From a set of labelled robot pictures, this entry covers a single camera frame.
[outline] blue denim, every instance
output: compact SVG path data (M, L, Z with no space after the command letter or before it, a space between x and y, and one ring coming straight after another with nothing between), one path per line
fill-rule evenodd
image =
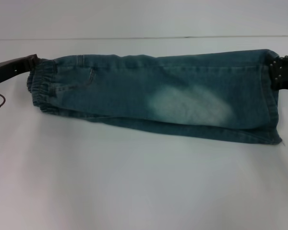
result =
M42 60L28 89L41 111L91 122L243 143L278 144L270 50L176 57Z

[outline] faded patch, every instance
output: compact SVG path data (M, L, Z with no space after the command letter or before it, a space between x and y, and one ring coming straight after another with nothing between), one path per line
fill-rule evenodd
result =
M156 120L184 124L228 127L231 107L203 86L178 89L166 86L148 102Z

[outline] white table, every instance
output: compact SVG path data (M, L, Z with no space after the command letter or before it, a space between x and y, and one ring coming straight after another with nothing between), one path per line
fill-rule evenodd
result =
M288 1L273 1L278 8L253 0L2 6L8 2L0 0L0 39L28 40L0 40L0 62L34 53L158 57L269 48L288 55L288 37L40 39L288 35ZM263 18L237 10L250 8L254 14L265 8ZM2 16L9 10L10 20ZM282 17L275 30L276 12ZM246 20L232 20L237 15ZM0 84L7 98L0 109L0 230L288 230L288 91L279 98L284 143L265 146L45 115L32 105L27 76Z

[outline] denim pants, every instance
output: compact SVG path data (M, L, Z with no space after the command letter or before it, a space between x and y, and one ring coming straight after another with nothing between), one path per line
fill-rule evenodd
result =
M270 50L176 57L42 59L28 89L42 112L169 135L278 144Z

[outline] white backdrop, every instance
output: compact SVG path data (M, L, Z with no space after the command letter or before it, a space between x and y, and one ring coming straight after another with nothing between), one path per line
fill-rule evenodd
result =
M211 35L288 35L288 0L0 0L0 62L35 53L288 55L288 37L83 39ZM288 91L279 98L284 142L265 146L45 115L27 76L0 84L0 230L288 230Z

